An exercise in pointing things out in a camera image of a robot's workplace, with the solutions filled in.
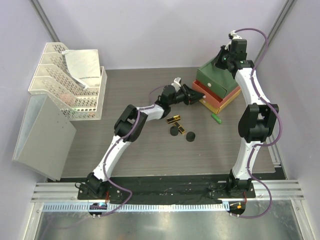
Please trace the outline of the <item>red drawer box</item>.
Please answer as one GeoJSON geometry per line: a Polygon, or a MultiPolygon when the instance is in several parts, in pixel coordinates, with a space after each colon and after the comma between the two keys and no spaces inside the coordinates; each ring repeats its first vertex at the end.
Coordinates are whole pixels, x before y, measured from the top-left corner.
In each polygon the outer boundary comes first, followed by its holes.
{"type": "Polygon", "coordinates": [[[206,87],[205,85],[203,85],[200,81],[198,81],[198,80],[195,80],[193,83],[192,83],[192,89],[193,90],[196,90],[196,91],[198,91],[198,92],[201,92],[201,93],[203,93],[204,94],[204,96],[205,96],[205,98],[206,98],[206,94],[209,94],[209,95],[211,95],[211,96],[213,96],[215,99],[217,99],[219,102],[221,102],[223,99],[225,99],[226,97],[224,97],[224,98],[221,98],[221,97],[219,97],[216,93],[214,93],[213,91],[211,91],[208,87],[206,87]]]}

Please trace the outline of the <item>green top drawer box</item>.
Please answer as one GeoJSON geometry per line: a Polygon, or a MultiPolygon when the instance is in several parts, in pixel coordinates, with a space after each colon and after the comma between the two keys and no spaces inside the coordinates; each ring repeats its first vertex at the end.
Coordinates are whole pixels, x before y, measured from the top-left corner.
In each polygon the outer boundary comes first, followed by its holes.
{"type": "Polygon", "coordinates": [[[199,67],[196,72],[196,79],[221,99],[224,99],[239,85],[227,69],[223,70],[214,65],[217,59],[216,56],[199,67]]]}

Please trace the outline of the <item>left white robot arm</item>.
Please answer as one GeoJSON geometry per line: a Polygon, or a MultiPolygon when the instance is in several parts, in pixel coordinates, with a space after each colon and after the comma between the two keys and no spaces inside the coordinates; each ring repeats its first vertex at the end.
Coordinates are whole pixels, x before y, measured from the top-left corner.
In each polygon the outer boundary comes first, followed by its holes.
{"type": "Polygon", "coordinates": [[[203,93],[191,89],[186,84],[179,87],[166,85],[153,104],[144,107],[129,104],[114,125],[109,148],[98,166],[86,178],[88,193],[97,200],[106,195],[106,185],[116,163],[126,148],[138,139],[146,122],[163,119],[170,113],[172,105],[192,105],[203,96],[203,93]]]}

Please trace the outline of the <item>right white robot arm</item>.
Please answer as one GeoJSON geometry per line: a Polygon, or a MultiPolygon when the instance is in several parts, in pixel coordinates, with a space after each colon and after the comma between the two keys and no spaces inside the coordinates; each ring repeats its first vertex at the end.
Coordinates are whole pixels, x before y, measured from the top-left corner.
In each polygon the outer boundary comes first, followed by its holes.
{"type": "Polygon", "coordinates": [[[225,186],[226,193],[236,198],[251,188],[256,157],[273,133],[279,107],[272,104],[262,91],[255,65],[251,60],[247,60],[244,41],[236,40],[222,46],[214,65],[231,73],[246,103],[246,109],[238,122],[238,134],[241,138],[239,153],[225,186]]]}

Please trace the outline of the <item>yellow bottom drawer box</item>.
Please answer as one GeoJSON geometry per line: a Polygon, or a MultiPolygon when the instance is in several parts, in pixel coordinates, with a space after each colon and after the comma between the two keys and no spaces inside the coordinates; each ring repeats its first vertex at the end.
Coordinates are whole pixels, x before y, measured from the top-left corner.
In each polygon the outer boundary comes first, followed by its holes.
{"type": "Polygon", "coordinates": [[[219,114],[226,106],[228,106],[239,94],[241,90],[239,88],[233,90],[226,98],[221,102],[215,99],[212,95],[206,94],[206,98],[201,99],[199,102],[208,108],[212,113],[219,114]]]}

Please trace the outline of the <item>gold black lipstick upper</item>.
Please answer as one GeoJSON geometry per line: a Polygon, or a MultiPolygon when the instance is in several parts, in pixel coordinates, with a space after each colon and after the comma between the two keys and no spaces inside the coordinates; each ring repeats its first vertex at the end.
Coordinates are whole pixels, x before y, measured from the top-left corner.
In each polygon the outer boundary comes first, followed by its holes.
{"type": "Polygon", "coordinates": [[[168,124],[173,124],[173,123],[178,122],[178,121],[180,121],[180,120],[181,120],[181,116],[180,116],[180,115],[175,115],[175,116],[172,116],[172,117],[167,118],[167,119],[166,119],[166,122],[167,122],[168,124]]]}

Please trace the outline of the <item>gold black lipstick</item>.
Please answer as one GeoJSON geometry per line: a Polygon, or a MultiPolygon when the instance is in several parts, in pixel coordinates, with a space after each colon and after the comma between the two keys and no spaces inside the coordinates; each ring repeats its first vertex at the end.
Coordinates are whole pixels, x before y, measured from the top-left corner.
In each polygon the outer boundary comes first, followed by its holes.
{"type": "Polygon", "coordinates": [[[172,117],[167,118],[167,119],[166,119],[166,122],[167,122],[168,124],[173,124],[173,123],[178,122],[178,121],[180,121],[180,120],[181,120],[181,116],[180,116],[180,115],[175,115],[175,116],[172,116],[172,117]]]}
{"type": "Polygon", "coordinates": [[[178,132],[180,134],[184,134],[186,132],[186,130],[184,129],[184,127],[180,123],[175,122],[174,126],[178,128],[178,132]]]}

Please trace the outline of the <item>gold black lipstick lower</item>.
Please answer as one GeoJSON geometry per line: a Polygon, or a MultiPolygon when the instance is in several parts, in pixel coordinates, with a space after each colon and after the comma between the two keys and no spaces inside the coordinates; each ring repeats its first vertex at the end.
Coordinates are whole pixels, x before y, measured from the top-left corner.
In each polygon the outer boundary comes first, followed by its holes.
{"type": "Polygon", "coordinates": [[[178,128],[178,132],[180,134],[184,134],[186,132],[186,130],[184,129],[184,127],[180,123],[175,122],[174,126],[178,128]]]}

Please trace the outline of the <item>black round jar left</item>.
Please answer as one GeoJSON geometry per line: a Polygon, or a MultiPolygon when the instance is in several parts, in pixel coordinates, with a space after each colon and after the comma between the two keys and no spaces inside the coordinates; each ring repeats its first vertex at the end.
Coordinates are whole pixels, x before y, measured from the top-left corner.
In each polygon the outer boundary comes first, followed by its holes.
{"type": "Polygon", "coordinates": [[[179,134],[179,129],[176,126],[172,126],[169,130],[171,136],[177,136],[179,134]]]}

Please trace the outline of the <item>black round jar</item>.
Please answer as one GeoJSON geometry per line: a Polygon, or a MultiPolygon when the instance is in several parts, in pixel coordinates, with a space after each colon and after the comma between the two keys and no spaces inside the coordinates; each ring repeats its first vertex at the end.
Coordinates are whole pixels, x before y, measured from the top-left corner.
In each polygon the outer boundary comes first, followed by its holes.
{"type": "Polygon", "coordinates": [[[193,131],[189,131],[185,136],[185,139],[188,142],[193,142],[195,140],[195,138],[196,138],[196,134],[193,131]]]}
{"type": "Polygon", "coordinates": [[[177,136],[179,134],[179,129],[176,126],[172,126],[169,130],[171,136],[177,136]]]}

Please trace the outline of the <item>black round jar right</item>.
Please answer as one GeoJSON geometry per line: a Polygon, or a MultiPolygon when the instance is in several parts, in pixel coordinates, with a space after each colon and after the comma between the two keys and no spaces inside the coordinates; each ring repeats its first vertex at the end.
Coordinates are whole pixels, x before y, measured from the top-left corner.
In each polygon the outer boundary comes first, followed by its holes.
{"type": "Polygon", "coordinates": [[[185,136],[185,139],[188,142],[193,142],[195,140],[195,138],[196,138],[196,134],[193,131],[189,131],[185,136]]]}

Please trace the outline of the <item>white paper booklet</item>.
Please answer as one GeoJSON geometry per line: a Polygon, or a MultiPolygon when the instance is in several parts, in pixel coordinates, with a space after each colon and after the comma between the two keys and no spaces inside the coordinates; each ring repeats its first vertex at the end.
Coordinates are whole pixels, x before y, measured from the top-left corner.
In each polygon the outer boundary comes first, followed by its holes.
{"type": "Polygon", "coordinates": [[[67,75],[82,89],[99,87],[101,70],[97,49],[65,50],[61,52],[67,75]]]}

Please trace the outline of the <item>white mesh file organizer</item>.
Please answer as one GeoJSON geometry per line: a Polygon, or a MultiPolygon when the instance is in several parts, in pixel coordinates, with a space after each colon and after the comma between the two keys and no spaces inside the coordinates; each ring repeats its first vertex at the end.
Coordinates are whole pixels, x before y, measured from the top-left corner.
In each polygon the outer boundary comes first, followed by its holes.
{"type": "Polygon", "coordinates": [[[108,79],[105,68],[100,67],[98,84],[83,89],[67,75],[62,56],[67,49],[61,42],[46,43],[28,92],[48,95],[70,121],[100,120],[108,79]]]}

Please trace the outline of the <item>grey metal bookend box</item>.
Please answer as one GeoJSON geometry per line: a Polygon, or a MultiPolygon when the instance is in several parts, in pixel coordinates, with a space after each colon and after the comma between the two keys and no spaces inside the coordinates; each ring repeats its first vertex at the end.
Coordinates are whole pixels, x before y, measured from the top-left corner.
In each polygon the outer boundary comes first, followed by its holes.
{"type": "Polygon", "coordinates": [[[76,128],[46,94],[30,96],[12,160],[59,181],[76,128]]]}

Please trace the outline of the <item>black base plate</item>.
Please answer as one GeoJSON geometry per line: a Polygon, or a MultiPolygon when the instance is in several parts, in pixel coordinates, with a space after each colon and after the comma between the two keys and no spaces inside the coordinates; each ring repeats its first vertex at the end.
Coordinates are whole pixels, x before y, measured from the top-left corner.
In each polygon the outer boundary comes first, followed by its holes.
{"type": "Polygon", "coordinates": [[[112,177],[99,182],[90,174],[85,182],[75,183],[79,200],[110,200],[120,203],[129,197],[131,204],[187,204],[210,203],[218,199],[256,197],[253,185],[244,189],[238,186],[228,190],[226,174],[126,176],[112,177]]]}

